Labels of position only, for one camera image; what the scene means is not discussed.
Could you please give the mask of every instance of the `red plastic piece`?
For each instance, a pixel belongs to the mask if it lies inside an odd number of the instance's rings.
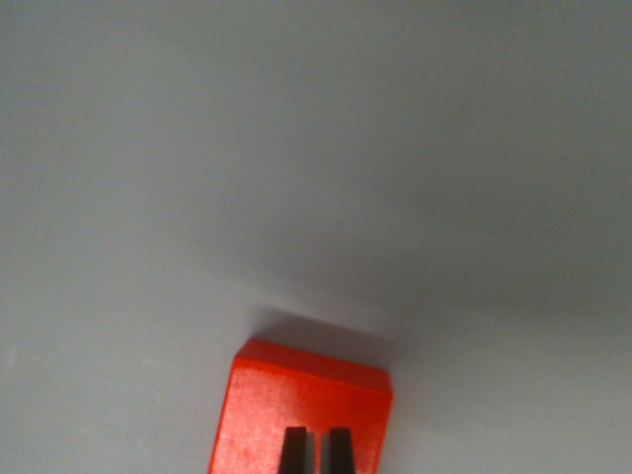
[[[375,474],[393,393],[388,373],[263,341],[235,356],[208,474],[277,474],[286,427],[352,430],[357,474]]]

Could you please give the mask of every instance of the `orange-red block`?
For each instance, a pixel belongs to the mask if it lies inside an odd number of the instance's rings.
[[[287,427],[350,428],[357,474],[375,474],[393,393],[388,373],[263,341],[233,360],[209,474],[277,474]]]

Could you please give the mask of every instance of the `white surface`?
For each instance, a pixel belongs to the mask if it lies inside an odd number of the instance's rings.
[[[630,472],[629,4],[0,10],[0,472],[205,472],[263,308],[382,473]]]

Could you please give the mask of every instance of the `black prong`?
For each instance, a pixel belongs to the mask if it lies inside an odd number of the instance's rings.
[[[349,428],[329,430],[329,474],[356,474],[352,431]]]
[[[307,429],[305,427],[285,429],[278,474],[304,474],[306,442]]]

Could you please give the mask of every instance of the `gray background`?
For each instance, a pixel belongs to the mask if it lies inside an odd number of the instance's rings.
[[[629,3],[51,3],[0,6],[0,472],[205,472],[285,312],[391,348],[382,473],[630,472]]]

